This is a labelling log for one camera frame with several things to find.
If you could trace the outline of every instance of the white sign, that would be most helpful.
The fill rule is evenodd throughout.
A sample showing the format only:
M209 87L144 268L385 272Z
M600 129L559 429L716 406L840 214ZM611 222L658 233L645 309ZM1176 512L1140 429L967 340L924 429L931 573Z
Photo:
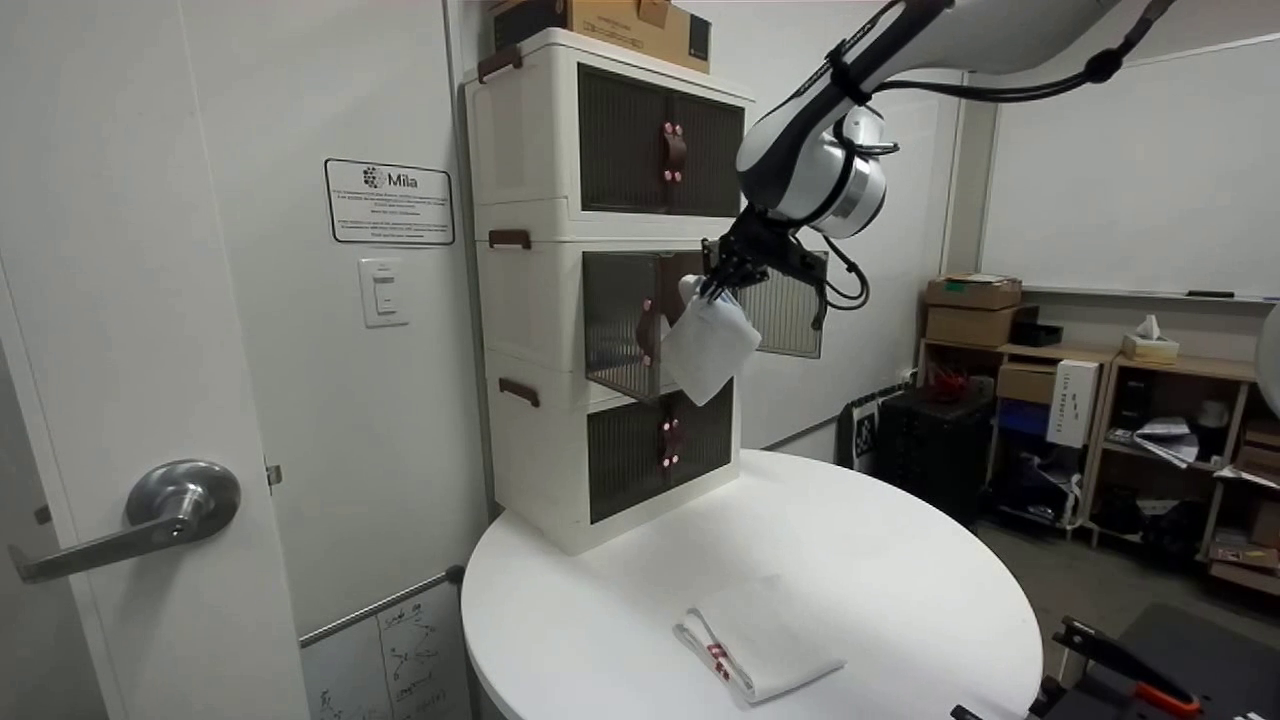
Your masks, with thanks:
M324 161L329 218L339 244L451 244L448 172Z

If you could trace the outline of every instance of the desk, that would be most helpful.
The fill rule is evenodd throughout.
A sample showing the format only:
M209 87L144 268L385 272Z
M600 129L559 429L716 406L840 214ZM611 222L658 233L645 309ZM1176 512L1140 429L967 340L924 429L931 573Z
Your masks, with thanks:
M813 604L846 668L746 712L671 623L759 576ZM952 705L1014 720L1043 664L1028 596L976 535L891 483L773 453L582 554L499 514L459 611L480 685L528 720L948 720Z

